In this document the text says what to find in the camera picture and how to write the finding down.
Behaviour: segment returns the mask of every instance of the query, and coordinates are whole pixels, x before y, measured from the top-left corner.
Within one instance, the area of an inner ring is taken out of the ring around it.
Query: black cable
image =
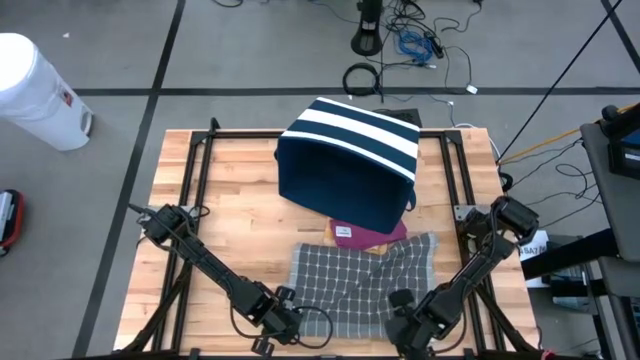
[[[569,145],[565,145],[565,146],[563,146],[563,147],[561,147],[561,148],[548,149],[548,150],[541,151],[541,152],[538,152],[538,153],[535,153],[535,154],[531,154],[531,155],[523,156],[523,157],[521,157],[520,159],[512,160],[512,161],[509,161],[509,162],[502,163],[502,166],[504,166],[504,165],[509,165],[509,164],[519,163],[519,162],[521,162],[521,161],[524,161],[524,160],[527,160],[527,159],[531,159],[531,158],[534,158],[534,157],[537,157],[537,156],[540,156],[540,155],[544,155],[544,154],[547,154],[547,153],[550,153],[550,152],[554,152],[554,151],[562,151],[562,150],[566,149],[567,147],[573,147],[573,146],[574,146],[573,144],[569,144]]]
[[[438,45],[440,44],[440,39],[433,29],[424,24],[422,20],[426,19],[425,12],[422,8],[412,0],[394,0],[389,3],[389,5],[385,6],[383,10],[391,10],[391,14],[386,16],[384,27],[387,29],[387,34],[385,35],[382,41],[382,49],[380,50],[380,61],[372,60],[366,57],[368,61],[375,62],[380,64],[379,71],[379,88],[377,89],[377,93],[380,94],[380,101],[384,103],[384,71],[392,66],[409,66],[409,67],[424,67],[425,64],[419,64],[414,61],[414,59],[405,61],[405,62],[396,62],[386,64],[384,62],[384,45],[386,44],[389,35],[392,33],[394,35],[399,35],[399,33],[403,30],[406,30],[409,27],[417,28],[420,32],[425,34],[425,37],[431,36]]]
[[[533,175],[536,171],[540,170],[540,168],[542,168],[544,165],[552,162],[553,160],[559,158],[560,156],[564,155],[564,153],[566,153],[567,151],[569,151],[571,148],[573,148],[574,146],[576,146],[580,141],[582,141],[582,139],[578,139],[576,141],[574,141],[573,143],[571,143],[568,146],[565,146],[563,148],[563,150],[560,152],[560,154],[553,156],[551,158],[549,158],[548,160],[540,163],[535,169],[533,169],[533,171],[531,171],[530,173],[528,173],[527,175],[523,176],[522,178],[520,178],[520,180],[516,181],[513,183],[513,186],[511,186],[511,189],[513,189],[514,187],[516,187],[516,185],[520,184],[522,181],[524,181],[526,178],[528,178],[529,176]]]
[[[561,170],[561,167],[563,167],[563,166],[566,166],[566,167],[569,167],[570,169],[575,170],[577,172],[577,174],[570,174],[570,173],[567,173],[567,172]],[[575,200],[586,199],[586,200],[592,200],[592,201],[595,201],[595,202],[597,202],[599,204],[602,204],[602,202],[598,201],[597,199],[593,199],[593,198],[585,196],[587,191],[591,190],[592,188],[594,188],[597,185],[595,183],[592,184],[592,185],[589,185],[589,180],[587,179],[587,175],[593,174],[593,171],[585,173],[582,170],[580,170],[578,167],[576,167],[575,165],[566,164],[566,163],[557,164],[556,167],[555,167],[555,170],[559,174],[562,174],[564,176],[568,176],[568,177],[572,177],[572,178],[573,177],[581,177],[582,180],[583,180],[583,183],[584,183],[582,190],[579,193],[574,193],[574,192],[571,192],[571,191],[561,191],[561,192],[558,192],[558,193],[555,193],[555,194],[551,194],[551,195],[546,196],[546,197],[544,197],[544,198],[542,198],[540,200],[537,200],[537,201],[534,201],[534,202],[531,202],[531,203],[528,203],[528,204],[525,204],[525,205],[527,205],[527,206],[537,205],[537,204],[540,204],[540,203],[542,203],[542,202],[544,202],[546,200],[549,200],[551,198],[554,198],[554,197],[560,196],[560,195],[573,195]]]
[[[571,69],[571,66],[573,66],[573,63],[576,62],[576,60],[578,60],[578,57],[580,57],[580,55],[582,54],[582,52],[584,51],[584,49],[586,49],[587,45],[589,45],[589,43],[591,42],[591,40],[593,40],[593,38],[596,36],[596,34],[598,34],[598,32],[600,31],[600,29],[604,26],[604,24],[607,23],[607,21],[609,20],[609,18],[611,17],[611,15],[616,11],[616,9],[618,8],[618,6],[620,5],[620,3],[622,2],[622,0],[618,0],[615,5],[613,5],[613,7],[611,8],[611,10],[609,10],[607,12],[607,15],[604,17],[604,19],[602,19],[602,21],[600,22],[600,24],[598,24],[598,27],[596,27],[596,29],[593,31],[593,33],[589,36],[589,38],[587,39],[587,41],[585,41],[585,43],[582,45],[582,47],[580,48],[580,50],[578,50],[578,53],[573,57],[573,59],[571,59],[571,62],[569,62],[569,65],[567,65],[567,67],[562,71],[562,74],[560,74],[560,76],[556,79],[556,81],[553,83],[553,85],[551,85],[551,87],[547,90],[547,92],[544,94],[544,96],[542,97],[542,100],[540,100],[540,102],[538,103],[538,105],[536,106],[536,108],[533,110],[533,113],[531,113],[531,115],[529,116],[529,118],[527,119],[527,121],[525,121],[524,125],[522,125],[522,127],[520,128],[520,130],[518,130],[518,133],[516,134],[516,136],[511,140],[511,142],[509,143],[509,145],[507,145],[507,147],[504,149],[504,151],[502,152],[502,155],[500,157],[498,157],[498,160],[496,160],[496,163],[500,162],[500,160],[502,160],[502,158],[507,154],[507,151],[509,151],[509,148],[511,148],[511,146],[513,145],[513,143],[516,142],[516,140],[518,139],[518,137],[520,137],[520,134],[522,134],[522,132],[524,131],[524,129],[527,127],[527,125],[529,125],[529,123],[531,122],[531,120],[533,119],[534,116],[536,116],[536,114],[538,113],[538,110],[540,110],[540,108],[542,107],[542,104],[544,104],[544,102],[547,100],[547,98],[549,97],[549,95],[551,95],[551,92],[553,92],[553,90],[556,88],[556,86],[558,85],[558,83],[560,83],[560,81],[562,80],[562,78],[564,78],[564,76],[567,74],[567,72],[569,72],[569,69]]]
[[[191,212],[193,212],[193,210],[200,210],[200,214],[199,214],[199,215],[197,215],[197,216],[192,216],[195,220],[197,220],[197,219],[202,219],[203,217],[205,217],[205,216],[207,216],[207,215],[211,214],[211,209],[209,209],[209,207],[208,207],[208,206],[205,206],[205,205],[202,205],[202,206],[200,206],[199,208],[198,208],[198,206],[194,206],[194,207],[192,207],[192,208],[191,208],[191,210],[189,210],[189,215],[191,215]]]
[[[583,206],[583,207],[579,208],[578,210],[572,211],[572,212],[568,213],[567,215],[564,215],[564,216],[562,216],[562,217],[560,217],[560,218],[558,218],[558,219],[556,219],[556,220],[553,220],[553,221],[552,221],[552,222],[550,222],[550,223],[544,224],[544,225],[542,225],[542,226],[540,226],[540,227],[541,227],[541,228],[549,227],[549,226],[551,226],[551,225],[553,225],[553,224],[556,224],[556,223],[558,223],[558,222],[560,222],[560,221],[562,221],[562,220],[564,220],[564,219],[566,219],[566,218],[568,218],[568,217],[570,217],[570,216],[573,216],[573,215],[575,215],[575,214],[579,213],[580,211],[582,211],[582,210],[584,210],[584,209],[588,208],[589,206],[593,205],[593,204],[597,201],[597,199],[598,199],[598,197],[599,197],[599,196],[600,196],[600,193],[598,193],[598,195],[596,195],[596,197],[595,197],[595,198],[593,198],[593,199],[591,200],[591,202],[590,202],[590,203],[588,203],[587,205],[585,205],[585,206]]]
[[[244,3],[244,0],[236,0],[236,1],[237,2],[233,3],[233,4],[225,4],[225,3],[221,3],[220,0],[213,0],[214,3],[216,3],[216,4],[218,4],[218,5],[222,6],[222,7],[228,8],[228,9],[231,9],[231,8],[234,8],[234,7],[238,7],[238,6],[240,6],[240,5],[242,5]]]
[[[591,340],[587,340],[587,341],[585,341],[585,342],[583,342],[583,343],[580,343],[580,344],[578,344],[578,345],[572,346],[572,347],[570,347],[570,348],[562,349],[562,350],[560,350],[560,351],[555,351],[555,353],[556,353],[556,354],[558,354],[558,355],[559,355],[559,354],[561,354],[561,353],[566,353],[567,351],[571,351],[571,350],[577,349],[577,348],[579,348],[580,346],[584,346],[584,345],[590,344],[590,343],[592,343],[592,342],[594,342],[594,341],[596,341],[596,340],[599,340],[599,339],[598,339],[598,338],[593,338],[593,339],[591,339]]]
[[[351,24],[358,24],[358,25],[360,25],[360,21],[353,21],[353,20],[345,19],[345,18],[343,18],[342,16],[340,16],[340,15],[339,15],[339,14],[338,14],[338,13],[337,13],[333,8],[332,8],[332,7],[331,7],[331,5],[329,5],[329,4],[319,3],[319,2],[317,2],[316,0],[309,0],[309,2],[310,2],[310,3],[312,3],[313,5],[318,5],[318,6],[326,7],[327,9],[329,9],[329,10],[333,13],[333,15],[334,15],[335,17],[337,17],[338,19],[340,19],[340,20],[342,20],[342,21],[344,21],[344,22],[348,22],[348,23],[351,23]]]
[[[373,76],[373,86],[370,88],[364,88],[364,89],[350,87],[349,84],[347,84],[347,79],[349,78],[349,75],[351,75],[351,73],[355,70],[366,70],[370,72],[371,75]],[[353,95],[353,96],[374,95],[374,94],[377,94],[380,89],[380,76],[376,71],[376,68],[374,68],[373,65],[371,64],[367,64],[367,63],[353,64],[349,66],[347,71],[344,72],[344,75],[342,75],[342,88],[344,89],[344,92],[347,93],[348,95]]]
[[[528,203],[528,204],[525,204],[525,205],[526,205],[526,206],[533,206],[533,205],[537,205],[537,204],[540,204],[540,203],[542,203],[542,202],[544,202],[544,201],[547,201],[547,200],[549,200],[549,199],[552,199],[552,198],[554,198],[554,197],[556,197],[556,196],[560,196],[560,195],[573,195],[573,196],[575,197],[575,199],[586,199],[586,200],[592,200],[592,201],[597,202],[598,204],[602,204],[602,201],[599,201],[598,199],[594,199],[594,198],[590,198],[590,197],[587,197],[587,196],[584,196],[584,195],[576,194],[576,193],[571,192],[571,191],[562,191],[562,192],[559,192],[559,193],[555,193],[555,194],[549,195],[549,196],[544,197],[544,198],[542,198],[542,199],[540,199],[540,200],[538,200],[538,201],[534,201],[534,202],[531,202],[531,203]]]
[[[146,235],[143,235],[143,236],[138,240],[138,242],[136,243],[136,247],[140,246],[140,243],[141,243],[144,239],[146,239],[146,238],[147,238],[147,236],[146,236]]]
[[[238,325],[236,324],[236,319],[233,316],[233,306],[231,306],[231,304],[229,304],[229,317],[231,318],[231,326],[233,326],[233,330],[235,330],[236,333],[238,333],[238,335],[242,336],[245,339],[262,339],[265,337],[274,337],[274,336],[284,334],[283,331],[278,331],[270,334],[260,334],[260,335],[249,335],[249,334],[243,333],[240,330],[240,328],[238,328]]]
[[[444,74],[444,88],[451,94],[463,95],[466,93],[466,89],[463,89],[460,92],[456,92],[449,89],[448,80],[449,80],[449,68],[451,67],[451,59],[449,58],[449,52],[447,51],[448,49],[460,50],[467,57],[467,64],[469,69],[469,81],[467,81],[467,83],[464,85],[465,88],[471,85],[471,83],[473,82],[473,72],[471,70],[471,56],[469,56],[469,54],[459,46],[447,46],[442,48],[442,51],[444,52],[444,56],[447,59],[447,70],[445,71],[445,74]]]
[[[331,320],[331,317],[329,316],[329,314],[320,309],[317,306],[297,306],[293,308],[294,311],[296,310],[313,310],[313,311],[317,311],[320,314],[324,315],[327,318],[327,321],[329,321],[329,335],[327,335],[327,339],[320,345],[310,345],[307,343],[302,342],[302,340],[300,340],[300,333],[297,334],[296,339],[293,340],[292,345],[300,345],[304,348],[307,349],[322,349],[323,347],[327,346],[327,344],[329,344],[329,341],[331,341],[331,338],[333,337],[333,320]]]
[[[438,20],[447,20],[447,21],[452,21],[452,22],[456,23],[456,26],[447,26],[447,27],[442,28],[441,32],[445,32],[447,30],[455,30],[455,31],[457,31],[459,33],[463,33],[465,31],[469,30],[469,21],[471,21],[471,18],[476,16],[476,15],[478,15],[478,14],[480,14],[480,12],[482,11],[482,3],[478,2],[476,4],[478,4],[478,10],[473,12],[473,13],[471,13],[471,15],[469,15],[469,17],[467,17],[467,21],[465,22],[464,29],[460,29],[460,22],[458,20],[456,20],[456,19],[452,19],[452,18],[448,18],[448,17],[437,17],[437,18],[435,18],[433,20],[433,30],[434,30],[434,32],[438,31],[438,27],[436,26],[436,22]]]
[[[447,346],[444,349],[433,350],[432,353],[434,355],[443,354],[457,348],[458,346],[460,346],[460,344],[462,344],[462,341],[464,340],[464,337],[466,334],[467,334],[467,311],[464,310],[462,311],[462,333],[460,334],[460,337],[458,338],[458,340],[456,340],[456,342],[454,342],[452,345]]]
[[[538,350],[542,351],[542,328],[536,325],[536,329],[538,330]]]

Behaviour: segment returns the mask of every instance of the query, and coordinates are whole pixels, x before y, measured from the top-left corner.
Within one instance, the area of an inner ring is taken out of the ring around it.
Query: white card
[[[351,228],[346,226],[336,226],[337,237],[351,237]]]
[[[549,235],[544,230],[536,231],[533,240],[527,245],[524,245],[520,248],[520,261],[525,261],[529,258],[532,258],[536,255],[540,255],[543,252],[547,251],[547,242],[549,241]],[[531,280],[527,280],[528,288],[541,288],[541,287],[549,287],[549,285],[544,284],[542,282],[542,278],[535,278]]]

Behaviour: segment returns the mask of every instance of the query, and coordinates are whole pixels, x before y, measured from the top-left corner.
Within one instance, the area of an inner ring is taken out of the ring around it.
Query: white stripe
[[[364,135],[385,145],[398,149],[412,158],[418,157],[418,143],[409,141],[402,136],[398,136],[392,132],[380,129],[373,125],[365,124],[358,120],[312,109],[305,110],[300,116],[298,116],[298,120],[312,121],[353,131],[356,134]]]
[[[640,160],[640,156],[634,155],[634,154],[629,154],[629,153],[624,154],[624,157],[626,159],[629,159],[629,160],[635,160],[635,161]]]
[[[311,133],[304,133],[304,132],[300,132],[300,131],[285,131],[284,133],[282,133],[281,136],[285,136],[285,137],[294,137],[294,138],[304,138],[304,139],[313,139],[313,140],[318,140],[318,141],[322,141],[322,142],[326,142],[329,144],[334,144],[337,146],[341,146],[343,148],[349,149],[351,151],[355,151],[358,154],[364,155],[368,158],[370,158],[371,160],[377,161],[397,172],[399,172],[400,174],[404,175],[405,177],[409,178],[409,180],[415,182],[416,180],[416,175],[414,173],[412,173],[411,171],[403,168],[402,166],[389,161],[385,158],[383,158],[382,156],[378,156],[370,151],[367,151],[363,148],[357,147],[353,144],[349,144],[347,142],[341,141],[341,140],[336,140],[327,136],[322,136],[322,135],[317,135],[317,134],[311,134]]]
[[[333,105],[337,105],[337,106],[341,106],[341,107],[343,107],[343,108],[345,108],[345,109],[350,109],[350,110],[357,111],[357,112],[360,112],[360,113],[363,113],[363,114],[367,114],[367,115],[375,116],[375,117],[377,117],[377,118],[380,118],[380,119],[384,119],[384,120],[390,121],[390,122],[392,122],[392,123],[394,123],[394,124],[398,124],[398,125],[404,126],[404,127],[406,127],[407,129],[411,129],[411,130],[415,130],[415,131],[420,131],[420,128],[419,128],[419,127],[417,127],[417,126],[415,126],[415,125],[413,125],[413,124],[410,124],[410,123],[405,122],[405,121],[402,121],[402,120],[394,119],[394,118],[392,118],[392,117],[390,117],[390,116],[387,116],[387,115],[378,114],[378,113],[374,113],[374,112],[372,112],[372,111],[363,110],[363,109],[357,108],[357,107],[355,107],[355,106],[351,106],[351,105],[347,105],[347,104],[339,103],[339,102],[337,102],[337,101],[333,101],[333,100],[331,100],[331,99],[327,99],[327,98],[323,98],[323,97],[319,97],[319,98],[317,98],[316,100],[324,101],[324,102],[327,102],[327,103],[329,103],[329,104],[333,104]]]

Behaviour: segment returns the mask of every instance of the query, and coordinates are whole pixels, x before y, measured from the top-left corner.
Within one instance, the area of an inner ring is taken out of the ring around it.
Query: red object
[[[13,245],[18,237],[20,237],[20,229],[22,228],[22,219],[24,218],[24,197],[22,194],[15,190],[5,190],[13,196],[11,203],[13,204],[13,213],[11,214],[11,220],[5,226],[5,231],[8,229],[8,233],[3,235],[0,240],[0,247],[5,251]]]
[[[391,234],[381,234],[335,219],[331,219],[329,223],[333,238],[338,247],[341,248],[366,250],[374,246],[407,238],[407,227],[402,220],[396,225]]]

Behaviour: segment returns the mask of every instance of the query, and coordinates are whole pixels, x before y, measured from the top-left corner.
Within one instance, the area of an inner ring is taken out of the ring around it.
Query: label tag
[[[336,226],[337,237],[351,237],[351,228],[346,226]]]
[[[58,91],[58,95],[62,99],[62,102],[67,104],[68,107],[71,107],[71,104],[73,104],[73,95],[71,95],[71,93],[68,92],[67,89],[61,86]]]
[[[475,95],[478,93],[478,88],[473,85],[467,85],[467,92]]]
[[[549,236],[547,232],[544,230],[536,231],[533,240],[527,245],[524,245],[520,248],[520,261],[527,260],[536,255],[540,255],[547,251],[547,242],[549,241]],[[542,288],[549,287],[549,285],[544,284],[541,278],[530,279],[527,280],[528,288]]]

